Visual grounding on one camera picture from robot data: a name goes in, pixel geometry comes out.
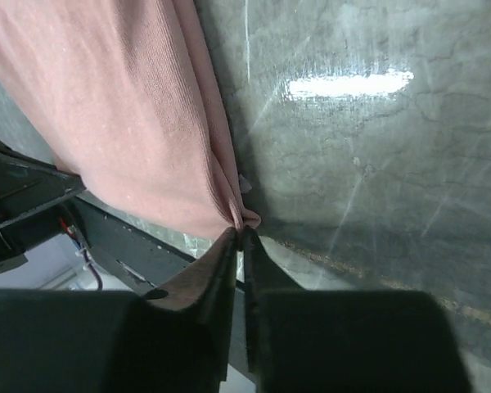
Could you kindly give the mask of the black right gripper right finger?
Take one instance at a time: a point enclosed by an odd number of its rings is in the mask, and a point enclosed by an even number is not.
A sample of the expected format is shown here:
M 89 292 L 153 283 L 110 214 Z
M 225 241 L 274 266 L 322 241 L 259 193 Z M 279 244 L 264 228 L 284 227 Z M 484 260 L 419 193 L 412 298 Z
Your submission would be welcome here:
M 469 392 L 457 339 L 422 291 L 306 290 L 245 228 L 246 347 L 259 392 Z

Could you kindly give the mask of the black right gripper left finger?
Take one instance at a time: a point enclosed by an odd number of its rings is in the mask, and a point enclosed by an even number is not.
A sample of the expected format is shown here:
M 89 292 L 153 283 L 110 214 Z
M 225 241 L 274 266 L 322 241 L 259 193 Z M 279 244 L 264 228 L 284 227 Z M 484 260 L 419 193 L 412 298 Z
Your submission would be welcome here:
M 0 289 L 0 392 L 216 392 L 227 376 L 237 232 L 140 296 Z

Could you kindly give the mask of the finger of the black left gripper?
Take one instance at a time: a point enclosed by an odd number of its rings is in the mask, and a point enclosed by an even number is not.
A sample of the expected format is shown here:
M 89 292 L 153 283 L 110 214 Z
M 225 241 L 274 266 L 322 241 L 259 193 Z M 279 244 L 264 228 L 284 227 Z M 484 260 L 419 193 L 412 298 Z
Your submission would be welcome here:
M 85 190 L 79 176 L 29 158 L 0 141 L 0 273 L 62 232 L 62 205 Z

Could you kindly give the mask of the pink printed t-shirt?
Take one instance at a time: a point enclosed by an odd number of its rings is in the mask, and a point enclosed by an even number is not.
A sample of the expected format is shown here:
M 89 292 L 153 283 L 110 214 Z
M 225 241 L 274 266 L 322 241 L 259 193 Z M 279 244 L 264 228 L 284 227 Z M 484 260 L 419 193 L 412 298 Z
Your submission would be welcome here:
M 107 205 L 193 236 L 256 227 L 192 1 L 0 1 L 0 83 Z

